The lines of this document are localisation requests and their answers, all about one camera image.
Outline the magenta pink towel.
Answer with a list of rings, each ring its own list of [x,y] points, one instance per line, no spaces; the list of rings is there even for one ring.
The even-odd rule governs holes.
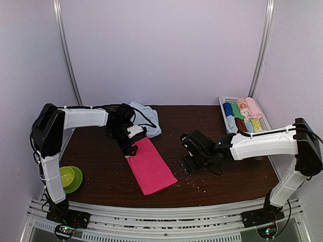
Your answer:
[[[143,195],[151,195],[178,182],[149,138],[135,145],[136,155],[126,159]]]

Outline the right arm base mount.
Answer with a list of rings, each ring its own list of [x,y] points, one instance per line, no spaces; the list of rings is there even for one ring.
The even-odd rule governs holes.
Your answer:
[[[273,223],[285,218],[282,207],[272,205],[263,208],[246,211],[241,213],[242,222],[245,228],[260,226],[267,223]]]

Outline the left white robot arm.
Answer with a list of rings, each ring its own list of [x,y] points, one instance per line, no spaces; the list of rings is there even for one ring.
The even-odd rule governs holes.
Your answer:
[[[146,128],[135,125],[134,109],[127,104],[103,106],[62,106],[47,103],[30,132],[35,159],[41,166],[41,178],[54,204],[66,200],[60,173],[60,154],[65,130],[104,127],[105,136],[115,140],[125,156],[137,153],[134,137],[145,135]]]

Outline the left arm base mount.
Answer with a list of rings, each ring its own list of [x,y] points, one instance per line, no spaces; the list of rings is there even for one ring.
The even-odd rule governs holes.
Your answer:
[[[86,229],[90,216],[91,215],[87,212],[50,207],[46,219],[69,227]]]

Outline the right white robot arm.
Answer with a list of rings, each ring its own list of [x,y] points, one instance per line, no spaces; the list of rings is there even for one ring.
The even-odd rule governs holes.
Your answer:
[[[247,158],[293,156],[289,169],[269,192],[267,205],[259,211],[259,219],[266,223],[277,216],[278,208],[283,207],[307,179],[322,171],[322,140],[303,118],[297,118],[293,124],[275,130],[224,134],[216,142],[199,130],[194,130],[182,134],[180,141],[189,153],[179,161],[187,174]]]

